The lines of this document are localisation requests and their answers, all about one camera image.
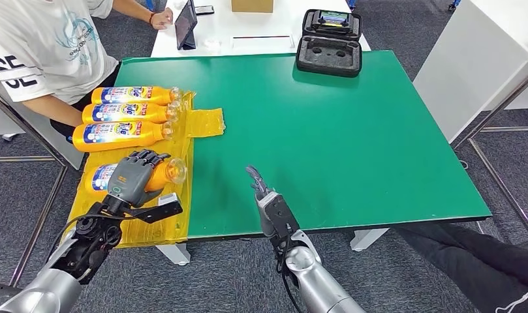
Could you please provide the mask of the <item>person's left hand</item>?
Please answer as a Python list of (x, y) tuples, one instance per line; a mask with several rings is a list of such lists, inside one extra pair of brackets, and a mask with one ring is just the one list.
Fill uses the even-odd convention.
[(173, 12), (166, 7), (162, 12), (153, 12), (149, 18), (150, 25), (156, 30), (167, 29), (173, 22)]

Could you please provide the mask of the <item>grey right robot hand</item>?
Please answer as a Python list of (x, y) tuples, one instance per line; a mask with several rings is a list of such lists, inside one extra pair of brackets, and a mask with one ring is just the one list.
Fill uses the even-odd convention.
[(280, 246), (290, 234), (290, 209), (284, 197), (265, 183), (254, 166), (248, 165), (245, 170), (253, 180), (251, 187), (254, 190), (262, 233), (273, 245)]

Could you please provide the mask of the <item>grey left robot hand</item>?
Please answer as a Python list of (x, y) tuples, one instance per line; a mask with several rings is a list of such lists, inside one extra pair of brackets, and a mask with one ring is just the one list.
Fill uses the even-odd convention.
[(163, 188), (146, 191), (146, 185), (156, 166), (170, 157), (168, 153), (158, 154), (149, 149), (133, 151), (117, 163), (108, 181), (108, 194), (132, 207), (142, 207), (163, 191)]

